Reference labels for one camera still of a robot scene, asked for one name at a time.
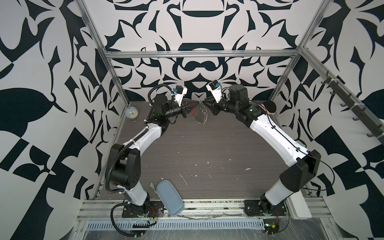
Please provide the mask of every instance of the black motor joint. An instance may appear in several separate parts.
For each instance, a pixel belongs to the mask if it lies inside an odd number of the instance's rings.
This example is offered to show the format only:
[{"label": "black motor joint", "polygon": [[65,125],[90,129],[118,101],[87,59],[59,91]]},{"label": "black motor joint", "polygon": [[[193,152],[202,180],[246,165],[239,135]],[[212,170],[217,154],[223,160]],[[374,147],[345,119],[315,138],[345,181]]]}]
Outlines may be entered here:
[{"label": "black motor joint", "polygon": [[[217,81],[211,82],[211,87],[216,86],[214,83]],[[212,97],[206,98],[203,103],[212,111],[213,115],[219,114],[220,111],[227,113],[233,113],[236,118],[243,122],[247,127],[251,126],[253,120],[257,120],[257,117],[265,114],[265,110],[260,106],[254,106],[249,103],[248,90],[241,84],[231,85],[229,87],[228,98],[223,98],[217,103]],[[268,108],[276,111],[276,105],[272,101],[266,101]]]},{"label": "black motor joint", "polygon": [[168,100],[165,95],[157,95],[154,99],[153,114],[154,116],[161,115],[167,119],[181,114],[186,118],[187,114],[198,104],[199,101],[184,98],[181,106],[174,104],[175,106],[173,107],[172,100]]}]

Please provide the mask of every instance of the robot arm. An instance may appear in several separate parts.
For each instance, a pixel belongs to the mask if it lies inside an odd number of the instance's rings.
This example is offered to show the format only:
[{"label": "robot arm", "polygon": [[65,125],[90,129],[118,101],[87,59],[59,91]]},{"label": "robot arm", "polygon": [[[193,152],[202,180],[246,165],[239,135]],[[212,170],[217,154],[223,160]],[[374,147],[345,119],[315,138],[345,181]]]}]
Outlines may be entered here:
[{"label": "robot arm", "polygon": [[[233,113],[236,118],[247,127],[262,136],[281,156],[289,167],[280,174],[279,180],[263,194],[258,209],[246,209],[248,215],[257,213],[271,213],[273,209],[307,184],[316,176],[319,166],[320,154],[313,150],[308,151],[305,147],[295,142],[282,129],[280,129],[260,106],[249,104],[247,89],[240,84],[229,87],[229,98],[218,91],[221,86],[217,81],[207,85],[212,92],[212,97],[206,98],[203,103],[217,115],[220,111]],[[276,105],[269,101],[272,106],[271,112],[275,112]]]},{"label": "robot arm", "polygon": [[[105,185],[108,192],[120,192],[131,201],[131,206],[135,209],[136,215],[142,215],[149,208],[149,195],[142,188],[139,178],[141,175],[141,155],[168,128],[169,118],[182,115],[186,118],[187,114],[195,108],[199,101],[183,99],[187,88],[176,86],[170,89],[172,100],[168,100],[164,95],[157,95],[154,99],[151,112],[145,120],[145,128],[133,139],[120,144],[114,144],[111,148],[107,171],[105,173]],[[127,159],[126,164],[120,160]],[[109,183],[114,183],[118,189],[111,190]]]}]

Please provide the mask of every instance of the black and white patterned wall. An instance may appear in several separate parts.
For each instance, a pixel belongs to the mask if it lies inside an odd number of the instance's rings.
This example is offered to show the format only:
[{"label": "black and white patterned wall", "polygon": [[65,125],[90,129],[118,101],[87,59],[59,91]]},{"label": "black and white patterned wall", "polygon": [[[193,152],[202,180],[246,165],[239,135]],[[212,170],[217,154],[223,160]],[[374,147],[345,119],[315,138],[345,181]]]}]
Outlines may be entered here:
[{"label": "black and white patterned wall", "polygon": [[0,11],[1,239],[67,239],[124,103],[72,0]]},{"label": "black and white patterned wall", "polygon": [[[108,51],[295,49],[320,2],[86,0]],[[113,65],[131,101],[147,100],[158,83],[186,86],[189,98],[202,99],[213,80],[241,83],[251,99],[268,99],[288,58],[114,59]]]},{"label": "black and white patterned wall", "polygon": [[[384,2],[335,0],[308,44],[314,53],[372,112],[384,119]],[[278,119],[293,139],[316,149],[335,171],[323,196],[343,237],[384,237],[384,146],[352,111],[340,106],[323,79],[301,58],[275,100]],[[320,164],[312,188],[331,186]]]}]

